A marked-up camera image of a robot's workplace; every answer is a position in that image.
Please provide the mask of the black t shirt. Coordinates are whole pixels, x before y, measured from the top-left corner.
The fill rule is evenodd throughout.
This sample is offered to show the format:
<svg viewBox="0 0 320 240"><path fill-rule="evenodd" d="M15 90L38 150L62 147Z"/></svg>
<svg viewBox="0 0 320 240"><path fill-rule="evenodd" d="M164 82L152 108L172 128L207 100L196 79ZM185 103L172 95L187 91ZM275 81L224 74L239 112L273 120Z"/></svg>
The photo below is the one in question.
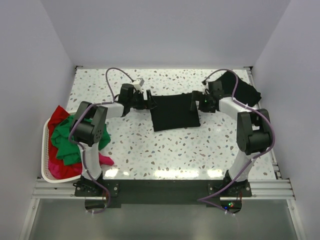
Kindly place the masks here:
<svg viewBox="0 0 320 240"><path fill-rule="evenodd" d="M236 77L233 73L226 71L217 80L221 81L222 89L224 90L225 94L231 95L233 93L236 84ZM250 107L254 107L262 99L261 93L258 92L252 85L249 85L248 83L241 80L240 77L238 77L238 84L235 90L234 97L239 102Z"/></svg>
<svg viewBox="0 0 320 240"><path fill-rule="evenodd" d="M191 111L192 94L156 95L156 107L150 110L155 132L200 127L198 111Z"/></svg>

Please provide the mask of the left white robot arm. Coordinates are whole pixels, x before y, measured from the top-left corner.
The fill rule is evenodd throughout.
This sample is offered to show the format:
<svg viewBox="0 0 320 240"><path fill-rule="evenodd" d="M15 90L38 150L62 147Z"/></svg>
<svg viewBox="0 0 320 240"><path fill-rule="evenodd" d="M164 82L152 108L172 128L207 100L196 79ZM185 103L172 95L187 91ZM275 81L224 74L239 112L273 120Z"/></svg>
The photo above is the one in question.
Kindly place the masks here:
<svg viewBox="0 0 320 240"><path fill-rule="evenodd" d="M142 91L137 84L124 83L118 98L113 102L90 103L82 101L70 125L69 141L80 150L81 176L89 181L86 191L99 196L104 184L99 161L99 142L106 129L106 120L125 117L131 109L151 110L157 106L150 90Z"/></svg>

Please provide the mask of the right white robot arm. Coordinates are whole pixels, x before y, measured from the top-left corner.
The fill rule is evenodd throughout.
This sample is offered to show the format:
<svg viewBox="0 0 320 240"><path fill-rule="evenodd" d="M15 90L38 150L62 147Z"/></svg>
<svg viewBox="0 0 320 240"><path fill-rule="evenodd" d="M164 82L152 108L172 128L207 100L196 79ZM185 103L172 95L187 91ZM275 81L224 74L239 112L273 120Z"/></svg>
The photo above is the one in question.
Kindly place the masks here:
<svg viewBox="0 0 320 240"><path fill-rule="evenodd" d="M236 120L238 153L225 173L223 184L212 194L235 196L241 187L246 186L256 159L265 155L275 144L269 112L240 102L234 93L226 94L220 81L210 82L203 91L194 90L190 109L204 113L221 112Z"/></svg>

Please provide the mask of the folded black t shirt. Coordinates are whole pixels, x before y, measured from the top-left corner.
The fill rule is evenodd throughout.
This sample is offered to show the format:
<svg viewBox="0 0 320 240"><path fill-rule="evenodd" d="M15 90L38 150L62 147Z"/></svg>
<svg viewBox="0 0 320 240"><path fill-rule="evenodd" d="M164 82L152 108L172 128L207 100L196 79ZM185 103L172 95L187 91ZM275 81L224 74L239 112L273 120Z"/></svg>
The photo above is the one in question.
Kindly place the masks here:
<svg viewBox="0 0 320 240"><path fill-rule="evenodd" d="M236 77L233 73L226 71L217 80L221 81L222 89L224 90L225 94L231 95L233 93L236 84ZM235 90L234 97L239 102L250 107L254 107L262 99L261 93L258 92L252 85L249 85L248 83L241 80L240 77L238 77L238 84Z"/></svg>

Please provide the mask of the green t shirt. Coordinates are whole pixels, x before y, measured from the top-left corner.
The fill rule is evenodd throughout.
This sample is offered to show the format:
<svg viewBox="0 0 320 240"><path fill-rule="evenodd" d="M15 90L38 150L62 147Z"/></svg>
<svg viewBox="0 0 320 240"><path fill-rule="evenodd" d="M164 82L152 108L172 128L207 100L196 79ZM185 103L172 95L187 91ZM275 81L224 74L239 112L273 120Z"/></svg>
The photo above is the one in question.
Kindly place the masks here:
<svg viewBox="0 0 320 240"><path fill-rule="evenodd" d="M81 153L77 144L69 141L70 126L73 122L74 116L69 115L63 119L56 127L53 128L51 135L51 143L57 148L55 157L63 161L64 166L72 166L81 164Z"/></svg>

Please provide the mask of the red t shirt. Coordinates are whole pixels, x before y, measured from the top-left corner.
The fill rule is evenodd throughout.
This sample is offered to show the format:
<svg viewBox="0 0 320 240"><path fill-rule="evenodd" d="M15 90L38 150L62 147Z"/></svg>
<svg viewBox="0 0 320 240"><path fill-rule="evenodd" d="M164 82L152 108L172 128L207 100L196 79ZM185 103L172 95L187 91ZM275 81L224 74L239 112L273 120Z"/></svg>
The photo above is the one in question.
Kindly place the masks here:
<svg viewBox="0 0 320 240"><path fill-rule="evenodd" d="M67 118L68 116L70 116L70 114L67 111L65 111L64 108L62 108L61 106L58 106L55 109L54 113L52 114L48 122L47 126L49 129L49 143L48 143L49 159L56 158L56 153L58 152L58 149L54 147L51 143L51 136L52 136L54 127L56 127L59 123L63 121L63 119Z"/></svg>

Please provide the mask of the pink t shirt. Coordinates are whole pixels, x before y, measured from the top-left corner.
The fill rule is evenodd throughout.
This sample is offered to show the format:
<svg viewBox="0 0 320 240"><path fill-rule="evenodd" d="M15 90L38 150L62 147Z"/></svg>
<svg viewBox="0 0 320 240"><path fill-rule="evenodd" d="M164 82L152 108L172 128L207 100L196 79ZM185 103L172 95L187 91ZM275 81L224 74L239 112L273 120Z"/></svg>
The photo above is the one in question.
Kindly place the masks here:
<svg viewBox="0 0 320 240"><path fill-rule="evenodd" d="M114 161L109 156L99 154L99 164L113 166ZM48 170L56 179L67 179L80 175L82 173L82 164L75 163L72 165L64 165L62 160L58 160L54 157L49 159Z"/></svg>

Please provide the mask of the white laundry basket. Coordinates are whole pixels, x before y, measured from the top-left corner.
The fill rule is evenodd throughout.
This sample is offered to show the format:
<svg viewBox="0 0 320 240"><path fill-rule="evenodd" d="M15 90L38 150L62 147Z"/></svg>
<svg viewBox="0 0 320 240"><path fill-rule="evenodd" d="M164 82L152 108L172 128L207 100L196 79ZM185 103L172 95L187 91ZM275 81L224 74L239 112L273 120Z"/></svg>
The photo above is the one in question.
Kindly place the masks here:
<svg viewBox="0 0 320 240"><path fill-rule="evenodd" d="M79 180L81 174L64 178L64 179L57 179L55 178L51 172L49 171L49 128L48 123L50 118L45 122L42 131L42 144L41 144L41 176L42 178L51 184L61 184L61 183L68 183Z"/></svg>

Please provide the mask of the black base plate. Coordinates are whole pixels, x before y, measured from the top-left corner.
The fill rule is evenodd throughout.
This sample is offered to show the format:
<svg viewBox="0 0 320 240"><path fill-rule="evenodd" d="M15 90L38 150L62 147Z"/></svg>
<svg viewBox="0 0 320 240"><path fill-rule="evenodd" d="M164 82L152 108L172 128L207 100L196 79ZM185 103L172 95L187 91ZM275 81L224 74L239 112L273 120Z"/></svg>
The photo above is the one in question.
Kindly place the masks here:
<svg viewBox="0 0 320 240"><path fill-rule="evenodd" d="M197 205L225 186L224 180L125 180L81 178L74 195L85 198L85 208L121 208L122 205Z"/></svg>

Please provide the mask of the aluminium frame rail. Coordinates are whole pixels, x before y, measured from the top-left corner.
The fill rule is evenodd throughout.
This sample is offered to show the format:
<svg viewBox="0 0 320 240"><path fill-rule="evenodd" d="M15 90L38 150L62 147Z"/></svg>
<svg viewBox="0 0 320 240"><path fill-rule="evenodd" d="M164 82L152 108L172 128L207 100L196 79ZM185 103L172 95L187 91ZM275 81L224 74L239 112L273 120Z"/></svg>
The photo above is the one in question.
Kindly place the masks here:
<svg viewBox="0 0 320 240"><path fill-rule="evenodd" d="M294 200L295 194L290 180L252 180L250 189L253 200ZM49 183L38 179L33 188L33 199L75 199L72 182Z"/></svg>

